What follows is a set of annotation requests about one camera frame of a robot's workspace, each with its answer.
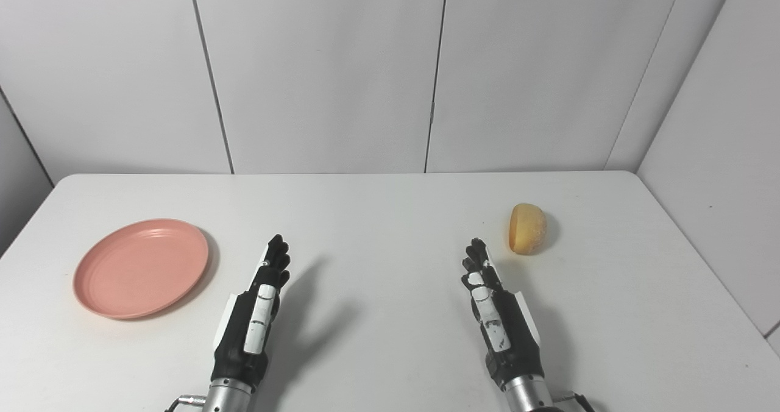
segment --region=plate rim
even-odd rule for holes
[[[158,221],[174,221],[178,224],[183,224],[185,227],[188,227],[189,229],[193,229],[194,233],[197,234],[198,242],[200,242],[203,245],[204,248],[204,259],[203,259],[203,265],[200,265],[200,262],[198,262],[198,266],[200,270],[198,271],[197,278],[193,279],[192,284],[188,286],[185,290],[183,290],[179,295],[177,295],[175,298],[173,298],[170,302],[161,305],[159,307],[154,307],[154,309],[151,310],[145,310],[140,312],[133,312],[129,314],[108,314],[105,312],[102,312],[100,310],[95,309],[94,307],[90,306],[90,304],[87,303],[87,301],[82,299],[82,296],[80,291],[78,290],[78,283],[80,282],[80,276],[83,275],[83,270],[86,268],[85,260],[87,257],[90,256],[97,248],[99,248],[100,245],[103,245],[108,242],[111,237],[114,237],[117,232],[123,231],[128,228],[132,228],[133,226],[140,226],[144,223],[151,223],[151,222],[158,222]],[[76,300],[79,301],[79,304],[81,304],[82,307],[86,308],[92,313],[98,314],[104,318],[110,318],[110,319],[117,319],[117,320],[125,320],[125,319],[135,319],[135,318],[142,318],[144,316],[148,316],[150,314],[154,314],[156,312],[159,312],[161,310],[167,309],[168,307],[172,306],[181,298],[184,298],[184,296],[187,295],[192,289],[195,287],[195,285],[200,282],[200,280],[203,278],[203,275],[206,273],[206,269],[208,267],[208,259],[211,256],[211,249],[209,248],[208,241],[206,240],[206,235],[204,235],[203,231],[201,231],[198,226],[193,225],[192,223],[189,223],[188,221],[179,220],[178,218],[149,218],[146,220],[139,220],[134,221],[133,223],[129,223],[128,225],[122,226],[121,228],[115,229],[114,231],[111,231],[109,234],[106,234],[103,238],[97,241],[92,247],[89,248],[88,251],[81,257],[79,260],[79,264],[76,265],[75,271],[73,271],[73,279],[71,282],[73,295],[75,295]]]

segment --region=silver cylinder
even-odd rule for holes
[[[552,406],[547,384],[540,375],[521,375],[504,385],[506,400],[512,412],[532,412]]]
[[[208,387],[203,412],[246,412],[252,388],[233,378],[217,378]]]

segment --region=white wall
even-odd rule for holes
[[[236,173],[423,171],[442,0],[198,0]]]
[[[778,20],[780,0],[725,2],[639,170],[763,333],[780,321]]]
[[[635,168],[721,0],[198,0],[237,172]],[[53,179],[229,172],[192,0],[0,0]]]
[[[0,96],[0,256],[49,191],[51,184]]]
[[[447,0],[429,170],[635,169],[720,2]]]
[[[775,353],[780,354],[780,332],[773,332],[768,338],[769,345],[775,350]]]
[[[55,182],[229,172],[192,0],[0,0],[0,85]]]

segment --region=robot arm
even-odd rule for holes
[[[552,405],[539,345],[518,296],[504,290],[487,246],[474,239],[463,260],[463,285],[471,293],[471,309],[487,345],[485,363],[491,378],[505,393],[512,412],[560,412]]]
[[[279,290],[289,280],[289,246],[276,235],[246,292],[236,297],[216,350],[207,396],[180,396],[178,404],[203,407],[212,412],[245,412],[252,394],[265,376],[268,356],[265,342],[279,309]]]

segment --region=white tabletop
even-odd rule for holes
[[[505,241],[520,202],[549,217],[530,257]],[[84,310],[81,256],[161,217],[210,238],[195,292],[139,321]],[[256,412],[507,410],[459,281],[475,236],[523,290],[552,389],[598,412],[780,408],[780,359],[642,182],[613,171],[71,176],[0,260],[3,409],[159,411],[205,393],[227,296],[277,232],[292,279]]]

